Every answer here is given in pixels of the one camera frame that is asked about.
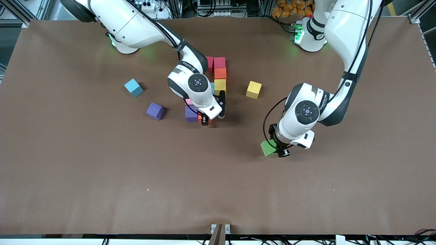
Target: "white bracket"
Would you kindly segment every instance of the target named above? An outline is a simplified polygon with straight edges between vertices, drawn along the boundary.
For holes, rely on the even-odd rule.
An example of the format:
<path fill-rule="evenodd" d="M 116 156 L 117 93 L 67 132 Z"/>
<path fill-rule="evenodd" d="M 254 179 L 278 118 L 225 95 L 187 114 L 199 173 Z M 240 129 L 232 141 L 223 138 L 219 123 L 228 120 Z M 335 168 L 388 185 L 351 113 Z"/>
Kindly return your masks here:
<path fill-rule="evenodd" d="M 345 245 L 345 236 L 336 235 L 336 245 Z"/>
<path fill-rule="evenodd" d="M 211 224 L 211 234 L 214 233 L 215 228 L 217 227 L 217 224 Z M 225 224 L 225 233 L 227 234 L 231 234 L 230 233 L 230 224 Z"/>

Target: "yellow tape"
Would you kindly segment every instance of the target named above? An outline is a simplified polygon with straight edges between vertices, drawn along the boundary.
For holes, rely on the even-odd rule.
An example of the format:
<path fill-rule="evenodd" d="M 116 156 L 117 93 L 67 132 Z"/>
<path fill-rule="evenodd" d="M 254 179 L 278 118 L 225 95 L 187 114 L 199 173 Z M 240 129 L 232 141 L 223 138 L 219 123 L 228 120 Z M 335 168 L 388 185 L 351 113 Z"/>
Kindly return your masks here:
<path fill-rule="evenodd" d="M 395 12 L 394 5 L 392 3 L 388 4 L 389 13 L 391 16 L 397 16 L 397 13 Z"/>

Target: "orange cube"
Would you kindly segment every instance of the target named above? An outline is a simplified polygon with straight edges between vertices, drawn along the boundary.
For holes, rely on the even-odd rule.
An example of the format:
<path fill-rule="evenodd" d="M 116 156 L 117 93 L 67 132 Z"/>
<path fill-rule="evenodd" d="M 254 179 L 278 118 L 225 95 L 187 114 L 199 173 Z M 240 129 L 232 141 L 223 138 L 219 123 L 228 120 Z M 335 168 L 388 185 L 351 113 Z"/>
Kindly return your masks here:
<path fill-rule="evenodd" d="M 202 116 L 201 115 L 198 115 L 197 116 L 197 119 L 198 119 L 198 122 L 199 123 L 201 123 L 201 118 L 202 118 Z M 209 118 L 209 120 L 208 120 L 208 124 L 212 124 L 212 120 Z"/>
<path fill-rule="evenodd" d="M 215 74 L 215 79 L 226 79 L 227 78 L 227 69 L 226 68 L 215 68 L 214 74 Z"/>

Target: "yellow cube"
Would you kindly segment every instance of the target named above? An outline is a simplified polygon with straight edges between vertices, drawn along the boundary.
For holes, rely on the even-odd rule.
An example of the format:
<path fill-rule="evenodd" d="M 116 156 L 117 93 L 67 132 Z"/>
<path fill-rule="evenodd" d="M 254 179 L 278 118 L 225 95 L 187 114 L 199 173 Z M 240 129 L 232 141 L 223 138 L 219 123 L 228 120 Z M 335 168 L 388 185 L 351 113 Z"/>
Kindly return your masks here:
<path fill-rule="evenodd" d="M 250 81 L 246 96 L 252 99 L 257 99 L 260 93 L 260 87 L 262 87 L 261 83 Z"/>
<path fill-rule="evenodd" d="M 225 79 L 215 79 L 215 95 L 219 95 L 221 90 L 224 90 L 227 94 L 227 91 L 225 90 Z"/>

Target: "power strip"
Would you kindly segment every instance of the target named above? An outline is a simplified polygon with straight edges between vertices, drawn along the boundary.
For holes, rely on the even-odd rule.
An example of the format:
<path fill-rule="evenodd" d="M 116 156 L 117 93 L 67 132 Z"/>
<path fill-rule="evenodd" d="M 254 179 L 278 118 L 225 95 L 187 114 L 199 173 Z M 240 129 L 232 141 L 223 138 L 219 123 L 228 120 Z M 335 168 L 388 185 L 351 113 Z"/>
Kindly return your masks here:
<path fill-rule="evenodd" d="M 214 17 L 217 17 L 217 16 L 230 16 L 230 11 L 228 11 L 228 10 L 219 10 L 219 11 L 215 11 L 214 12 Z"/>

